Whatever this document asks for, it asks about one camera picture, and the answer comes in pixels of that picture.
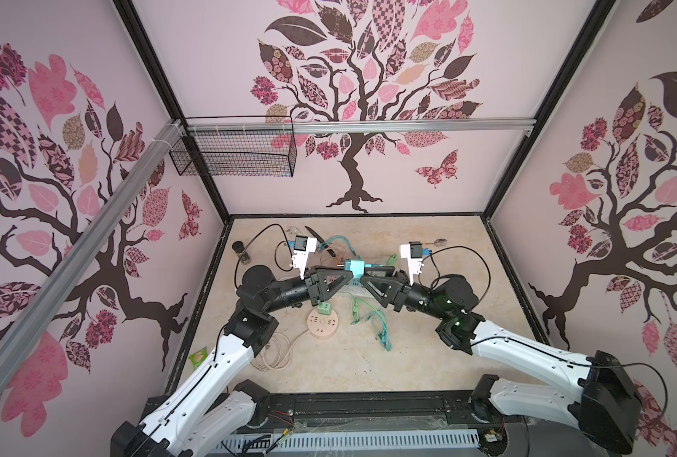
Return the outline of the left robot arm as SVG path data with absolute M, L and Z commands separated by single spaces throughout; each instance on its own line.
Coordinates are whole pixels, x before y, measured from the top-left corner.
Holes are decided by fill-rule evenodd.
M 262 424 L 268 391 L 251 381 L 225 390 L 269 343 L 275 312 L 317 306 L 353 279 L 341 268 L 310 268 L 279 281 L 267 266 L 249 268 L 237 287 L 238 302 L 215 348 L 173 394 L 139 424 L 123 423 L 110 441 L 113 456 L 205 456 L 232 432 Z

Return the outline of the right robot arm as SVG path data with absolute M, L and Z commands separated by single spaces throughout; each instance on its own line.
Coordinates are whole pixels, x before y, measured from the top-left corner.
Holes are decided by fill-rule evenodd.
M 502 363 L 536 380 L 524 384 L 483 376 L 471 400 L 477 419 L 531 416 L 576 428 L 607 451 L 632 453 L 642 398 L 612 354 L 567 352 L 500 327 L 473 311 L 479 297 L 459 274 L 445 276 L 435 287 L 420 285 L 404 272 L 365 275 L 361 285 L 384 308 L 406 308 L 439 320 L 436 333 L 452 350 Z

